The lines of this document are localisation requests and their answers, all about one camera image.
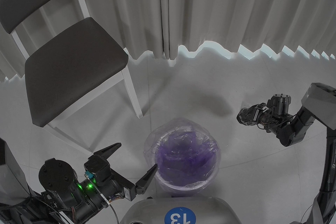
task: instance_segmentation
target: floor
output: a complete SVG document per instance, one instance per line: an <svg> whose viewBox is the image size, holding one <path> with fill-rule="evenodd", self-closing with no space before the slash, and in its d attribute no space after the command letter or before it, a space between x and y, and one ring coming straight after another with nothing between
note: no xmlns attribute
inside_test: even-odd
<svg viewBox="0 0 336 224"><path fill-rule="evenodd" d="M248 60L239 53L227 59L204 47L194 58L180 51L175 61L146 52L129 62L143 118L136 117L120 82L59 128L92 150L121 142L109 159L111 167L136 182L148 169L142 152L149 133L175 117L186 117L206 128L222 150L218 176L200 195L224 199L243 224L300 221L320 187L326 128L315 121L301 143L286 148L274 134L238 124L236 115L242 103L266 102L274 93L290 94L289 113L295 114L310 83L336 87L335 67L334 59L308 59L299 51L293 57L281 52L276 60L259 51ZM24 79L0 83L0 124L0 137L33 190L43 191L38 172L47 159L65 160L78 175L84 173L87 155L32 125ZM133 202L115 201L119 219L148 196L165 194L153 181ZM89 223L114 223L113 218L112 211L104 209Z"/></svg>

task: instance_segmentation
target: logo on robot arm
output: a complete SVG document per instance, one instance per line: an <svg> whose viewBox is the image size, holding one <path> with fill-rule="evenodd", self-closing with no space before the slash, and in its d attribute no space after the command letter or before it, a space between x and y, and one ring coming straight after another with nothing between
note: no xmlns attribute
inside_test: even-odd
<svg viewBox="0 0 336 224"><path fill-rule="evenodd" d="M175 207L166 214L165 224L196 224L196 216L189 208Z"/></svg>

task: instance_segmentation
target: chair leg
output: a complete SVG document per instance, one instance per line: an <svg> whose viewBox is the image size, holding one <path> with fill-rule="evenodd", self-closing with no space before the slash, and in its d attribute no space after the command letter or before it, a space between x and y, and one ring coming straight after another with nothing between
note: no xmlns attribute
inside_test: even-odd
<svg viewBox="0 0 336 224"><path fill-rule="evenodd" d="M82 146L79 142L75 139L67 135L66 133L62 132L57 127L53 128L49 124L43 127L47 132L51 133L52 135L56 136L58 139L62 140L63 142L67 143L68 145L82 151L83 153L90 155L92 151L85 146Z"/></svg>
<svg viewBox="0 0 336 224"><path fill-rule="evenodd" d="M125 82L126 90L127 90L129 98L131 99L134 111L135 111L137 117L141 118L141 117L143 117L143 114L142 114L142 111L141 111L141 108L140 108L140 104L139 104L139 101L138 101L137 94L135 93L135 89L134 89L134 86L133 86L131 75L130 75L129 70L128 70L128 66L126 66L121 72L124 76L124 82Z"/></svg>

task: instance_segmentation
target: purple plastic bag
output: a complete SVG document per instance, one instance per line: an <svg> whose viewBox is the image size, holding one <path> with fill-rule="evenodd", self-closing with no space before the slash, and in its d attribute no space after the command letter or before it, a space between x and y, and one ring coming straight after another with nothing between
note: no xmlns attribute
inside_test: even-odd
<svg viewBox="0 0 336 224"><path fill-rule="evenodd" d="M156 179L174 196L193 195L216 176L221 151L216 140L200 125L176 118L154 130L145 142L149 166L158 164Z"/></svg>

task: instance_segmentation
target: light under curtain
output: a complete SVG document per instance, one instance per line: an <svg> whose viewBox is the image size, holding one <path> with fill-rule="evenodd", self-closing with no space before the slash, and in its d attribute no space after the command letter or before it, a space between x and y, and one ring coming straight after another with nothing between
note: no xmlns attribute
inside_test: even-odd
<svg viewBox="0 0 336 224"><path fill-rule="evenodd" d="M215 41L236 52L263 44L336 55L336 0L86 0L90 15L133 58L144 51L175 59L178 46L196 51ZM34 51L82 19L77 0L51 0L16 31ZM0 26L0 79L24 74L25 59Z"/></svg>

